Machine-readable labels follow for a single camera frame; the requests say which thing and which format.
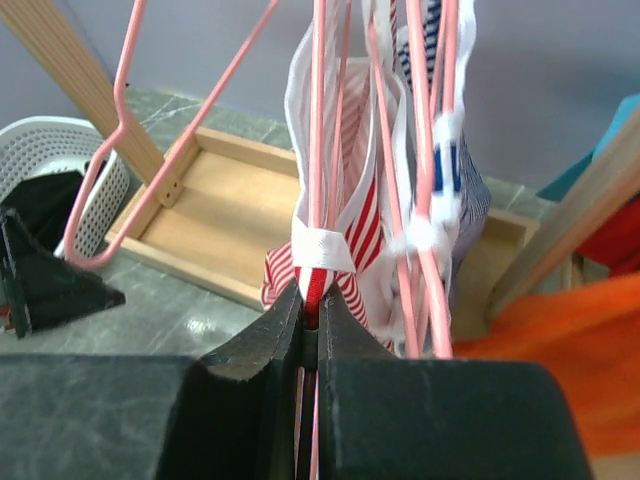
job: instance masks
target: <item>wooden board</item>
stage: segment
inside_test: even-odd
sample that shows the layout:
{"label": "wooden board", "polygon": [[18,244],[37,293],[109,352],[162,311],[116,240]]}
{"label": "wooden board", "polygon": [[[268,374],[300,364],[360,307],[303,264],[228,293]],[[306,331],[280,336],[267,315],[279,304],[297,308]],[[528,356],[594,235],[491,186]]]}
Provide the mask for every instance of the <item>wooden board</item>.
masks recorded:
{"label": "wooden board", "polygon": [[637,480],[640,477],[640,453],[592,459],[595,480]]}
{"label": "wooden board", "polygon": [[[167,209],[155,204],[145,211],[122,250],[259,308],[265,253],[290,237],[299,192],[295,155],[199,129],[179,165],[184,190],[175,205]],[[107,239],[118,231],[142,189]],[[484,235],[458,276],[453,312],[457,338],[487,333],[484,312],[491,289],[537,227],[533,220],[491,210]]]}
{"label": "wooden board", "polygon": [[535,220],[491,209],[482,238],[465,258],[457,277],[453,336],[472,340],[489,333],[486,311],[494,285],[538,228]]}

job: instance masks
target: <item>black triangular object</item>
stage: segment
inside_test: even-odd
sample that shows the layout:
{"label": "black triangular object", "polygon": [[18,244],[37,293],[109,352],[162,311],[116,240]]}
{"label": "black triangular object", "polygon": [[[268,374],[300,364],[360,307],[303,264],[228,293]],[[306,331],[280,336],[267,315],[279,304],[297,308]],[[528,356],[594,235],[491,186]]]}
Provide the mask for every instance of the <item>black triangular object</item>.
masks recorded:
{"label": "black triangular object", "polygon": [[18,338],[125,303],[98,275],[47,252],[18,213],[2,207],[0,278]]}

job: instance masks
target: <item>white plastic basket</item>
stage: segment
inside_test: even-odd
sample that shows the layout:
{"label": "white plastic basket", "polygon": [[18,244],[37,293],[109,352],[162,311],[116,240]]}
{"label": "white plastic basket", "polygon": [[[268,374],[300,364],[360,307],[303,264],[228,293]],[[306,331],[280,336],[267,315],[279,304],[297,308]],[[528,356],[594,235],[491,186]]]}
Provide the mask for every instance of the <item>white plastic basket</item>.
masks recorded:
{"label": "white plastic basket", "polygon": [[[26,178],[77,170],[86,166],[103,142],[86,120],[39,116],[0,130],[0,201]],[[112,151],[91,191],[76,232],[75,248],[93,256],[115,220],[129,188],[129,174]],[[63,256],[62,242],[55,255]]]}

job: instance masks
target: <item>teal fabric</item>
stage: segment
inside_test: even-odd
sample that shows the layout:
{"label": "teal fabric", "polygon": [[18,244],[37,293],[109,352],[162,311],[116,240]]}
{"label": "teal fabric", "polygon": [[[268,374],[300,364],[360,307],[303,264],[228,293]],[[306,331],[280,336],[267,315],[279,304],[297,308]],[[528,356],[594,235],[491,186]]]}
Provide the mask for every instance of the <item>teal fabric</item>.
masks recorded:
{"label": "teal fabric", "polygon": [[615,137],[618,130],[620,130],[622,125],[624,125],[638,106],[640,106],[640,94],[631,95],[625,98],[618,106],[618,110],[616,111],[609,128],[596,148],[578,163],[569,167],[562,175],[556,178],[549,185],[541,189],[537,193],[538,197],[552,202],[559,202],[562,200],[571,187],[573,187],[573,184],[576,183],[578,178],[580,178],[589,165],[591,165],[593,159],[597,158],[607,145],[609,145],[609,142],[613,137]]}

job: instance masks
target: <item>black object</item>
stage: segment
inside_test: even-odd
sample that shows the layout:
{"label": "black object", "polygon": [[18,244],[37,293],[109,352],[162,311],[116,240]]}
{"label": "black object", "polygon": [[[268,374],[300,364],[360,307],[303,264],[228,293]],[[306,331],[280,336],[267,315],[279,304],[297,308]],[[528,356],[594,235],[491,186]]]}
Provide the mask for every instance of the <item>black object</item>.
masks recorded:
{"label": "black object", "polygon": [[302,325],[292,282],[199,361],[0,357],[0,408],[12,412],[0,415],[0,442],[13,447],[0,451],[0,478],[30,468],[47,480],[293,480],[296,372],[308,348],[318,356],[322,480],[592,478],[542,368],[399,360],[336,286],[317,346]]}
{"label": "black object", "polygon": [[54,257],[15,210],[0,207],[0,279],[18,338],[123,305],[124,294]]}
{"label": "black object", "polygon": [[291,285],[199,361],[0,356],[0,478],[293,478],[301,305]]}
{"label": "black object", "polygon": [[64,235],[82,179],[76,171],[29,178],[20,182],[0,206],[16,210],[33,238],[53,252]]}

